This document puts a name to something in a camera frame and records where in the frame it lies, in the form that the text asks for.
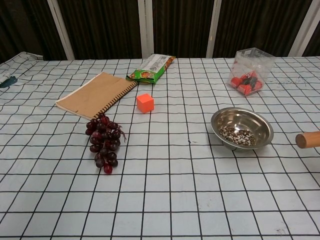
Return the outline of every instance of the grape bunch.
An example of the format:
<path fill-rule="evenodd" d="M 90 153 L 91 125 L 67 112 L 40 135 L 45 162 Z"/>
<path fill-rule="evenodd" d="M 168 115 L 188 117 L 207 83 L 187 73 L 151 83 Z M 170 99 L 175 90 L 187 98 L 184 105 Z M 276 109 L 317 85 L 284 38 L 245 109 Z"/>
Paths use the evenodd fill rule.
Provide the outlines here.
<path fill-rule="evenodd" d="M 98 118 L 91 119 L 86 124 L 85 134 L 91 136 L 90 151 L 96 153 L 94 157 L 97 168 L 102 168 L 106 174 L 111 174 L 113 167 L 118 166 L 117 154 L 114 153 L 120 146 L 120 137 L 126 136 L 121 126 L 110 121 L 104 113 L 99 113 Z"/>

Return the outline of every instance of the plastic container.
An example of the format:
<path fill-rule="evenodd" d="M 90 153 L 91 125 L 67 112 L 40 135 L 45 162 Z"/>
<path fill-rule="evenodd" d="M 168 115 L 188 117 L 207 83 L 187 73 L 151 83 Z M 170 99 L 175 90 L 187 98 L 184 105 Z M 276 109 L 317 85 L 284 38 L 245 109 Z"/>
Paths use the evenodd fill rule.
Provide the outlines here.
<path fill-rule="evenodd" d="M 237 51 L 229 75 L 229 84 L 245 96 L 261 91 L 275 59 L 255 47 Z"/>

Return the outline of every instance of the orange cube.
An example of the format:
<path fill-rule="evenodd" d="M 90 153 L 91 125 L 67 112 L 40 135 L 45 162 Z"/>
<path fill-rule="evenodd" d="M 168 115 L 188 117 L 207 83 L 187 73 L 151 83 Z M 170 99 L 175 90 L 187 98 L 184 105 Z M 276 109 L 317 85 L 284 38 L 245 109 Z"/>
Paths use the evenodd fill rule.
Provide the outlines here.
<path fill-rule="evenodd" d="M 136 106 L 145 114 L 155 109 L 155 100 L 148 93 L 145 93 L 136 97 Z"/>

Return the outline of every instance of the notebook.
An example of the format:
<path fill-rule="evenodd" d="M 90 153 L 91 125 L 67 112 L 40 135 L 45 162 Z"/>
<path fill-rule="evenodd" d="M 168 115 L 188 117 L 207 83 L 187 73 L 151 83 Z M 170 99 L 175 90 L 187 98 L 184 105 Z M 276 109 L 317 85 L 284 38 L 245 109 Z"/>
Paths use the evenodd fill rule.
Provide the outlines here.
<path fill-rule="evenodd" d="M 83 118 L 97 118 L 136 85 L 135 81 L 102 72 L 55 104 Z"/>

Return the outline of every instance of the metal bowl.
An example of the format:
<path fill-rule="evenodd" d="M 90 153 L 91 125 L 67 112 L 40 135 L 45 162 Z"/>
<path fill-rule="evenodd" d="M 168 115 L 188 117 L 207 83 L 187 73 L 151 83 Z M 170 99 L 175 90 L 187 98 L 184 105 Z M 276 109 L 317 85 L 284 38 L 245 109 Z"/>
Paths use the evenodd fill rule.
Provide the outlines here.
<path fill-rule="evenodd" d="M 227 107 L 217 111 L 211 118 L 211 126 L 223 145 L 235 151 L 259 149 L 268 145 L 274 138 L 274 130 L 263 116 L 240 107 Z M 245 146 L 225 139 L 220 135 L 220 130 L 225 127 L 251 131 L 256 138 L 256 144 Z"/>

